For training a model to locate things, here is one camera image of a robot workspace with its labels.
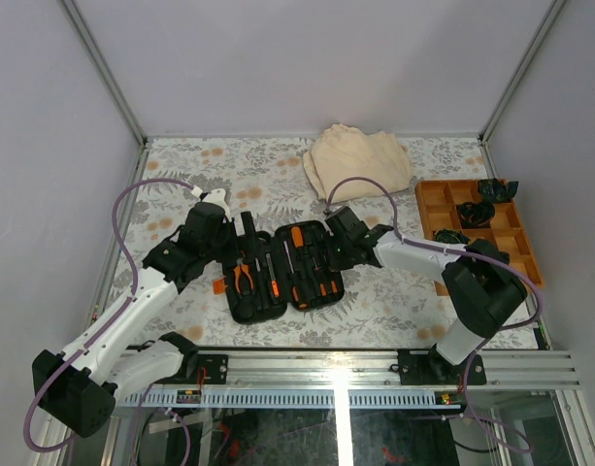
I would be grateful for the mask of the steel claw hammer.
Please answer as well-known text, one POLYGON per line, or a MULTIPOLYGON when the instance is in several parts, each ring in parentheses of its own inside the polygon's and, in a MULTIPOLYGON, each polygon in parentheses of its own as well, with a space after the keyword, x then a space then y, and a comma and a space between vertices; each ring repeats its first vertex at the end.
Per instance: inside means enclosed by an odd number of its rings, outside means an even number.
POLYGON ((263 273, 262 265, 260 263, 259 256, 257 253, 254 254, 253 265, 255 267, 254 288, 256 290, 256 295, 257 295, 257 299, 259 301, 260 307, 264 308, 268 304, 267 287, 265 284, 265 275, 263 273))

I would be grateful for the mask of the orange black needle-nose pliers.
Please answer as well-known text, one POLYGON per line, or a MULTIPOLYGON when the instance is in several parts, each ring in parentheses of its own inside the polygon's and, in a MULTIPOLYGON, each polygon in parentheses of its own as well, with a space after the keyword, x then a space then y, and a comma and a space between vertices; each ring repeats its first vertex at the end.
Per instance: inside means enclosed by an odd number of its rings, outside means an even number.
POLYGON ((236 292, 242 296, 251 295, 254 291, 254 281, 249 267, 242 259, 237 260, 233 273, 236 292))

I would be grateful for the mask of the orange handled long screwdriver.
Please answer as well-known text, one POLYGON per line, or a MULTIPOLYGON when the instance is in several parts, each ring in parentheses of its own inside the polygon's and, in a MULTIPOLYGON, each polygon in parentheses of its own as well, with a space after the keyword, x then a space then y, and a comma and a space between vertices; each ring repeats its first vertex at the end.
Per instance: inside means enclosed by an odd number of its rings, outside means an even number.
POLYGON ((294 248, 302 248, 305 243, 301 228, 299 226, 292 226, 290 232, 294 248))

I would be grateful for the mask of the orange utility knife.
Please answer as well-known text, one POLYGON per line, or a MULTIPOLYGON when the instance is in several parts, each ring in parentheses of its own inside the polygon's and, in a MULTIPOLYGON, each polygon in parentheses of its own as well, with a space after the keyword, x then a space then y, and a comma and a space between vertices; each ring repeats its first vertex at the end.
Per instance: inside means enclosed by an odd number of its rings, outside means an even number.
POLYGON ((273 260, 272 260, 272 255, 269 252, 267 252, 265 254, 265 258, 266 258, 266 263, 267 263, 269 276, 270 276, 270 285, 271 285, 271 289, 272 289, 273 302, 275 304, 278 304, 281 300, 281 294, 280 294, 280 289, 279 289, 278 282, 277 282, 277 277, 275 274, 275 268, 274 268, 274 264, 273 264, 273 260))

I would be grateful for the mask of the dark green tool case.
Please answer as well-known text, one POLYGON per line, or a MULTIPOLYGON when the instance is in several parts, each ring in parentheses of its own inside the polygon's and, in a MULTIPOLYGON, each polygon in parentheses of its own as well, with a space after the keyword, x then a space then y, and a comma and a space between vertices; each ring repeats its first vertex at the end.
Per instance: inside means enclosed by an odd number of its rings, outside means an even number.
POLYGON ((262 323, 284 315, 288 307, 293 307, 299 312, 308 312, 324 308, 342 300, 345 296, 345 287, 342 274, 331 270, 328 264, 326 239, 328 232, 318 220, 284 225, 270 233, 256 228, 259 239, 258 256, 265 275, 268 304, 261 308, 257 299, 256 290, 251 295, 242 296, 235 290, 233 269, 238 259, 242 259, 255 279, 254 257, 246 257, 243 251, 243 234, 234 234, 229 244, 229 250, 221 261, 222 277, 214 282, 214 294, 223 294, 226 297, 230 314, 234 321, 240 324, 262 323), (305 245, 296 249, 293 246, 290 229, 299 226, 302 230, 305 245), (308 303, 306 310, 297 308, 292 295, 291 273, 287 257, 283 248, 283 241, 287 241, 292 256, 293 266, 296 271, 299 286, 308 303), (269 252, 275 268, 281 300, 278 304, 273 302, 270 276, 265 254, 269 252), (331 281, 335 281, 339 292, 333 293, 331 281), (324 283, 327 295, 322 296, 319 284, 324 283))

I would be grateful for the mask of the large black orange screwdriver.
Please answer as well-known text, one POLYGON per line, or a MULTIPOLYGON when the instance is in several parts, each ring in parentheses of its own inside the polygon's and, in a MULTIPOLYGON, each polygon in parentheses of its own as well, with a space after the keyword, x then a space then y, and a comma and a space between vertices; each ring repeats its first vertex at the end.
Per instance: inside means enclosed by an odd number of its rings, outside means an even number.
POLYGON ((287 262, 291 273, 292 295, 294 301, 297 304, 298 309, 306 310, 308 308, 308 303, 303 295, 303 292, 300 289, 299 280, 297 279, 296 271, 293 266, 292 256, 287 241, 283 241, 283 248, 287 257, 287 262))

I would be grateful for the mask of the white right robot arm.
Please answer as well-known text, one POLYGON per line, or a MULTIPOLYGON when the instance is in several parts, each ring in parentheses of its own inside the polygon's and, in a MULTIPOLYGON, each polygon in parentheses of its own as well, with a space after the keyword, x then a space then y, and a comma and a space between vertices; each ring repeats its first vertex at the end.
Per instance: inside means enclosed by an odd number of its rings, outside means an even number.
POLYGON ((456 320, 431 349, 429 371, 440 383, 460 376, 464 362, 504 326, 527 297, 526 286, 505 257, 486 240, 469 245, 403 237, 389 225, 369 228, 352 209, 325 219, 328 260, 336 271, 357 265, 417 273, 442 284, 456 320))

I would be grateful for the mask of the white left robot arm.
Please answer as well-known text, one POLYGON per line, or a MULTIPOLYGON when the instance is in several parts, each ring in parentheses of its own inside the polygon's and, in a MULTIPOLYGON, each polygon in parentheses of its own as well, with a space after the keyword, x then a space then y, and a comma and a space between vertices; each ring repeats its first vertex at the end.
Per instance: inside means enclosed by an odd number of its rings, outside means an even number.
POLYGON ((234 221, 223 200, 205 198, 179 231, 142 261, 134 291, 121 294, 61 352, 40 352, 32 363, 34 408, 41 408, 82 438, 111 416, 116 402, 154 381, 192 381, 199 370, 194 345, 171 333, 127 364, 120 356, 132 339, 198 279, 207 264, 235 248, 234 221))

